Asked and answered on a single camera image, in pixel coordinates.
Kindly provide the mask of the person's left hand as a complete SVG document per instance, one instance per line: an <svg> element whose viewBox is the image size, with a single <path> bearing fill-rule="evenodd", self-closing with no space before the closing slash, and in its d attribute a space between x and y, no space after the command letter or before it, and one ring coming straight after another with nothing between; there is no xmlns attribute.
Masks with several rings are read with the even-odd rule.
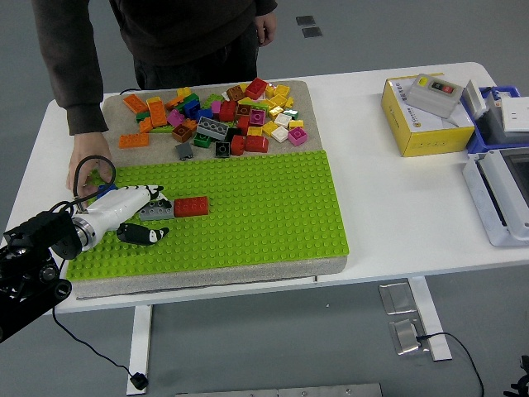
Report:
<svg viewBox="0 0 529 397"><path fill-rule="evenodd" d="M274 12L256 16L255 26L260 46L267 46L274 41L277 30L277 18Z"/></svg>

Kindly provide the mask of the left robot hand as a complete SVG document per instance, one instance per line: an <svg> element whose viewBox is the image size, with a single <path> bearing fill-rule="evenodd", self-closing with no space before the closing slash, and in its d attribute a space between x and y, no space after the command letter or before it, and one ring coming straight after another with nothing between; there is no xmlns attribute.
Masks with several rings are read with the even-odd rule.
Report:
<svg viewBox="0 0 529 397"><path fill-rule="evenodd" d="M95 247L108 231L114 231L120 241L139 246L151 246L169 234L167 227L149 229L126 223L149 201L164 199L160 185L137 185L114 189L78 213L73 221L83 251Z"/></svg>

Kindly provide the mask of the person's right hand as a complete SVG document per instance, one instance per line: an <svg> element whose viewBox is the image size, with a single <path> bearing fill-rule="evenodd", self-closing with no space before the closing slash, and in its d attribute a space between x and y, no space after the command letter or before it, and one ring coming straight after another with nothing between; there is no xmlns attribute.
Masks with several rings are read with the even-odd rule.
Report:
<svg viewBox="0 0 529 397"><path fill-rule="evenodd" d="M108 160L112 155L102 132L90 132L74 136L74 148L69 161L69 173L66 187L74 196L85 197L98 191L97 185L91 182L92 170L97 170L99 177L109 182L112 178L112 167L99 156Z"/></svg>

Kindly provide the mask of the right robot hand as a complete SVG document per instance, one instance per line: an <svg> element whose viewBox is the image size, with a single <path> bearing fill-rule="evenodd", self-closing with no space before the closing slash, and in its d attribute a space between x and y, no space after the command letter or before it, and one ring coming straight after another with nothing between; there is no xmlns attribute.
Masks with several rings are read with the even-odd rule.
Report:
<svg viewBox="0 0 529 397"><path fill-rule="evenodd" d="M504 396L510 397L528 397L528 381L529 381L529 356L522 355L520 359L520 367L525 371L517 383L511 384L510 390L503 392Z"/></svg>

